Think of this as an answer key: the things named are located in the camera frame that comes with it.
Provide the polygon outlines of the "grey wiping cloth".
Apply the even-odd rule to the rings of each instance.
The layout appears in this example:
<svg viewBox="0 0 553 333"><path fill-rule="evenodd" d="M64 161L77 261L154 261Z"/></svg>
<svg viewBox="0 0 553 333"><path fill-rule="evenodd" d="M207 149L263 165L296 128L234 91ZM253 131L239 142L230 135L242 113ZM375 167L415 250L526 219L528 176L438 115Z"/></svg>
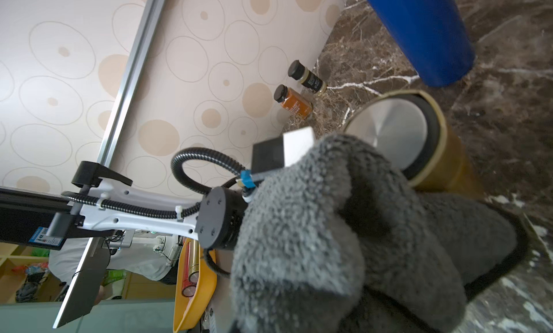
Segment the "grey wiping cloth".
<svg viewBox="0 0 553 333"><path fill-rule="evenodd" d="M521 220L419 193L373 147L319 140L266 179L233 253L232 332L452 332L526 256Z"/></svg>

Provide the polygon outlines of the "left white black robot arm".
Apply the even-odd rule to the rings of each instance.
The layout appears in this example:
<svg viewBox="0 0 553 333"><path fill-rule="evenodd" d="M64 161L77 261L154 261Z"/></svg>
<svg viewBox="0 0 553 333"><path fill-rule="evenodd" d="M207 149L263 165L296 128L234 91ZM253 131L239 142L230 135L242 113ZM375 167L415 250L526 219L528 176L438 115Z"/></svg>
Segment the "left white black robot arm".
<svg viewBox="0 0 553 333"><path fill-rule="evenodd" d="M219 187L191 179L184 163L201 160L233 174ZM73 182L78 192L59 196L1 189L1 241L59 250L67 239L102 237L122 241L125 230L149 230L200 241L208 250L230 249L253 195L250 170L233 158L204 147L189 147L171 160L177 183L202 195L197 203L148 193L132 180L99 164L84 161Z"/></svg>

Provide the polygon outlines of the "gold thermos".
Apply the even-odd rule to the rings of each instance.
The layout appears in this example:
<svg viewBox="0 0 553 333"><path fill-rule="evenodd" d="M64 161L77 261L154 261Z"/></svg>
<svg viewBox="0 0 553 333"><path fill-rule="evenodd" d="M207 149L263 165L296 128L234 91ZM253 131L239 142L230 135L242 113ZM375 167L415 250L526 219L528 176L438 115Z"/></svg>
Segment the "gold thermos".
<svg viewBox="0 0 553 333"><path fill-rule="evenodd" d="M425 91L392 91L376 98L341 130L373 146L417 191L485 197L462 141Z"/></svg>

